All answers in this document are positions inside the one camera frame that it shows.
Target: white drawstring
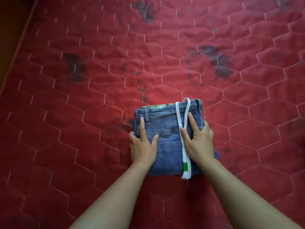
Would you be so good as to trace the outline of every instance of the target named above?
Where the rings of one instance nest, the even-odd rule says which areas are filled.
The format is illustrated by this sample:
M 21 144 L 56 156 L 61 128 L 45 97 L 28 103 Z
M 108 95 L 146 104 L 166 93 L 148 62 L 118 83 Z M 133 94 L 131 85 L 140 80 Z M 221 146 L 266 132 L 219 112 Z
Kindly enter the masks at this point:
M 191 105 L 191 100 L 189 98 L 184 98 L 183 102 L 185 102 L 186 100 L 187 100 L 187 105 L 185 108 L 184 125 L 183 125 L 183 127 L 185 129 L 188 125 L 188 113 L 189 113 L 189 108 Z M 192 176 L 191 160 L 190 160 L 189 156 L 186 154 L 184 140 L 183 140 L 183 137 L 182 137 L 181 131 L 180 131 L 180 128 L 182 128 L 182 122 L 181 122 L 180 111 L 179 111 L 179 102 L 176 102 L 176 114 L 177 114 L 178 125 L 179 125 L 180 139 L 181 139 L 181 143 L 182 143 L 182 161 L 183 161 L 182 179 L 190 179 Z

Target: waistband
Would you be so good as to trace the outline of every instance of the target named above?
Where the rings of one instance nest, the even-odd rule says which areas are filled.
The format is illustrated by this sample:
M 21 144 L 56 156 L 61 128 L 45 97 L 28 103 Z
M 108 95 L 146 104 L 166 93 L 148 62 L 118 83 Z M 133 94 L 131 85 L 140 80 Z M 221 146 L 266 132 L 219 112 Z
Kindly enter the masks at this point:
M 187 105 L 187 102 L 179 103 L 179 112 L 180 113 L 185 112 L 186 105 Z M 198 110 L 201 114 L 202 103 L 199 99 L 191 100 L 191 105 L 190 105 L 189 111 L 193 111 L 193 110 Z M 139 115 L 148 114 L 149 118 L 173 115 L 173 114 L 176 115 L 176 106 L 175 106 L 175 104 L 170 104 L 163 108 L 149 108 L 149 107 L 144 106 L 141 109 L 138 109 L 138 114 Z

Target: folded jeans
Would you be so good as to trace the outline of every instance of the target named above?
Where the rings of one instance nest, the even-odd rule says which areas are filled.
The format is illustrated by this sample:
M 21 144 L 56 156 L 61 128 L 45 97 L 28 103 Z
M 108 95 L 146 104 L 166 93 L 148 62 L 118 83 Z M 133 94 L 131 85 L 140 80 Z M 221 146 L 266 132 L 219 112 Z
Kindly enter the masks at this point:
M 184 119 L 187 102 L 181 102 L 178 105 L 181 119 Z M 189 112 L 192 113 L 198 128 L 203 129 L 203 119 L 201 117 L 202 103 L 199 99 L 191 100 Z M 148 175 L 182 175 L 182 142 L 180 138 L 180 129 L 177 119 L 175 104 L 166 104 L 158 106 L 143 106 L 135 110 L 135 135 L 140 137 L 140 118 L 145 122 L 145 131 L 149 142 L 151 143 L 154 135 L 158 134 L 157 155 L 154 164 L 151 166 Z M 186 128 L 190 138 L 193 138 L 191 125 L 187 123 Z M 214 156 L 219 158 L 219 154 L 214 150 Z M 192 175 L 201 174 L 202 171 L 191 160 Z

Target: left hand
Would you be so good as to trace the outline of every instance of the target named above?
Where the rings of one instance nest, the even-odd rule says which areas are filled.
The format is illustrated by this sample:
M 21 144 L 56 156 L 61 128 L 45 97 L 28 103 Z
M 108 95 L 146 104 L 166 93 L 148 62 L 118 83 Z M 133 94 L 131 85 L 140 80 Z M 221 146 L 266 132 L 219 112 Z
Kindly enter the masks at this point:
M 157 142 L 159 135 L 155 135 L 152 143 L 148 141 L 145 132 L 144 119 L 140 119 L 140 138 L 135 136 L 135 132 L 129 133 L 130 144 L 130 157 L 133 164 L 143 166 L 147 171 L 150 169 L 156 159 Z

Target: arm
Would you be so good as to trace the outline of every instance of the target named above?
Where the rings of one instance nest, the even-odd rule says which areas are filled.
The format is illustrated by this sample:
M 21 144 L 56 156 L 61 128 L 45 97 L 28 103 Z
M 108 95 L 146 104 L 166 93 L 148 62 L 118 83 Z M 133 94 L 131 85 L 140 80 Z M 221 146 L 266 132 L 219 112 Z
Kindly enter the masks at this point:
M 190 158 L 209 178 L 234 228 L 301 228 L 232 175 L 214 158 L 212 143 L 214 133 L 207 122 L 204 122 L 203 130 L 200 131 L 191 113 L 189 113 L 189 121 L 194 132 L 192 140 L 186 130 L 181 128 L 186 150 Z
M 133 164 L 72 224 L 70 229 L 129 227 L 142 182 L 156 158 L 158 137 L 155 135 L 150 145 L 141 118 L 140 138 L 136 138 L 134 132 L 129 134 Z

